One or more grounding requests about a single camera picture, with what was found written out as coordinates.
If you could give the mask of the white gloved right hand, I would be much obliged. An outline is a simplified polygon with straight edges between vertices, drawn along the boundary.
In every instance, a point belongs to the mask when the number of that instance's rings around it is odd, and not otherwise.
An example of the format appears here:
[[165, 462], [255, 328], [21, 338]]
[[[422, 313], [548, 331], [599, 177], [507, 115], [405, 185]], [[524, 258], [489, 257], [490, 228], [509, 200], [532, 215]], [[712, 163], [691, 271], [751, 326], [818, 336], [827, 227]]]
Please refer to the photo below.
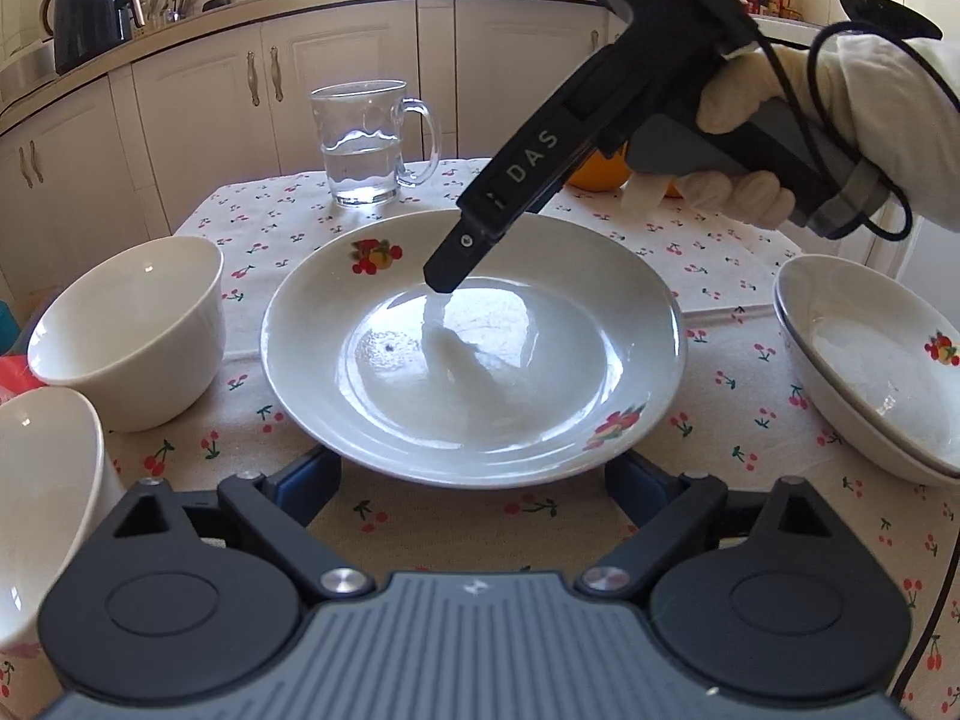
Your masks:
[[[958, 99], [958, 44], [931, 39], [907, 44]], [[789, 47], [775, 52], [800, 110], [825, 128], [807, 83], [807, 52]], [[931, 75], [882, 37], [848, 34], [818, 57], [817, 89], [828, 122], [905, 192], [911, 210], [958, 234], [958, 109]], [[782, 96], [770, 60], [759, 50], [741, 55], [701, 93], [698, 127], [729, 132], [768, 99]], [[690, 205], [761, 229], [781, 226], [796, 206], [794, 193], [770, 171], [742, 177], [701, 171], [670, 180]]]

